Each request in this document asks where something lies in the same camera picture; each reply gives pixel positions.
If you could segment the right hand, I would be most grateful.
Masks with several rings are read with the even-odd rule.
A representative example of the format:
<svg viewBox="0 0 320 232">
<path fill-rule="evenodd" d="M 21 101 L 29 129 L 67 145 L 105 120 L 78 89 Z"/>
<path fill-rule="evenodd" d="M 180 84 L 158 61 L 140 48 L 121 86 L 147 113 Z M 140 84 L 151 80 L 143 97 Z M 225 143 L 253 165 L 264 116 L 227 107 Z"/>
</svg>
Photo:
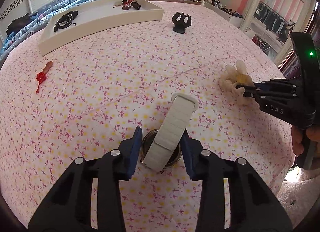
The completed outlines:
<svg viewBox="0 0 320 232">
<path fill-rule="evenodd" d="M 318 143 L 317 152 L 319 152 L 319 142 L 320 142 L 319 134 L 320 134 L 319 126 L 312 126 L 306 130 L 307 137 L 311 141 Z M 295 126 L 292 126 L 291 135 L 292 135 L 293 153 L 296 156 L 299 156 L 304 151 L 304 147 L 302 145 L 303 131 Z"/>
</svg>

